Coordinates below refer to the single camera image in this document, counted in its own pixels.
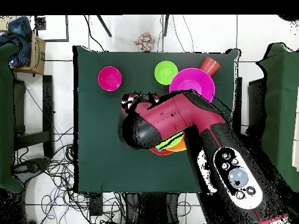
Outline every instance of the green plate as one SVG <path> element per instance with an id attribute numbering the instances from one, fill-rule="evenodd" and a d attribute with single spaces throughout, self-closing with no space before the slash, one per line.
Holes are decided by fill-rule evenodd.
<path id="1" fill-rule="evenodd" d="M 183 139 L 183 132 L 178 132 L 177 134 L 171 136 L 170 138 L 166 139 L 165 141 L 161 142 L 159 145 L 156 146 L 158 150 L 163 147 L 163 149 L 172 148 L 177 145 Z"/>
<path id="2" fill-rule="evenodd" d="M 155 68 L 155 78 L 163 85 L 171 84 L 172 79 L 177 73 L 178 68 L 170 61 L 162 61 Z"/>

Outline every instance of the pink plate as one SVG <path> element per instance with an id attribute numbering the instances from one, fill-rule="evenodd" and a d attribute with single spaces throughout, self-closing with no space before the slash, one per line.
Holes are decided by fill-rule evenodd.
<path id="1" fill-rule="evenodd" d="M 171 82 L 169 92 L 175 90 L 194 89 L 209 102 L 215 94 L 215 85 L 211 77 L 197 68 L 188 68 L 180 71 Z"/>
<path id="2" fill-rule="evenodd" d="M 121 73 L 115 67 L 105 67 L 98 75 L 98 82 L 102 89 L 114 91 L 121 85 Z"/>

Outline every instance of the dark green tablecloth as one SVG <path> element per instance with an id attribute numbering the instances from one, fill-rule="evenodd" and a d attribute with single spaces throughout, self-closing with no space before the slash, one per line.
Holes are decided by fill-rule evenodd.
<path id="1" fill-rule="evenodd" d="M 232 109 L 234 59 L 238 50 L 233 49 L 228 54 L 92 52 L 78 46 L 74 51 L 74 66 L 76 53 L 79 80 L 78 191 L 200 192 L 186 151 L 158 156 L 150 150 L 131 150 L 121 143 L 117 134 L 121 96 L 134 91 L 156 92 L 158 95 L 168 93 L 169 86 L 159 84 L 154 77 L 155 67 L 161 61 L 172 61 L 181 71 L 200 68 L 205 58 L 211 57 L 221 65 L 213 75 L 215 96 Z M 98 85 L 98 73 L 106 66 L 116 67 L 123 78 L 121 86 L 114 92 L 106 92 Z M 213 103 L 223 109 L 218 101 Z"/>

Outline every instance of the lime green bowl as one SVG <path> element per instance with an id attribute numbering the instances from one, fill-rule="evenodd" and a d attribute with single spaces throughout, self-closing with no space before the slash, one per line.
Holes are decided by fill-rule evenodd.
<path id="1" fill-rule="evenodd" d="M 177 73 L 178 68 L 170 61 L 162 61 L 155 68 L 155 78 L 163 85 L 171 84 L 172 79 Z"/>

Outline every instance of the blue cloth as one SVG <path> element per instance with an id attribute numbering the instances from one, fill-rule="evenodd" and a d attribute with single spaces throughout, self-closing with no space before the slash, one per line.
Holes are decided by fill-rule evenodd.
<path id="1" fill-rule="evenodd" d="M 28 19 L 24 16 L 8 23 L 8 32 L 0 36 L 0 46 L 6 43 L 14 43 L 19 51 L 9 62 L 15 68 L 29 65 L 31 60 L 32 31 Z"/>

